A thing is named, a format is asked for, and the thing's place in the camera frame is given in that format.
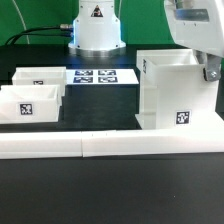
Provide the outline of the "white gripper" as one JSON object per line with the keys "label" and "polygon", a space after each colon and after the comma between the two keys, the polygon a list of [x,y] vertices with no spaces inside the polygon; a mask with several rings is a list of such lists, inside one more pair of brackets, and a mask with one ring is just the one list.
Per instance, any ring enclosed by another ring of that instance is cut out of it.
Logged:
{"label": "white gripper", "polygon": [[224,0],[164,0],[164,10],[174,42],[208,53],[205,80],[218,81],[224,57]]}

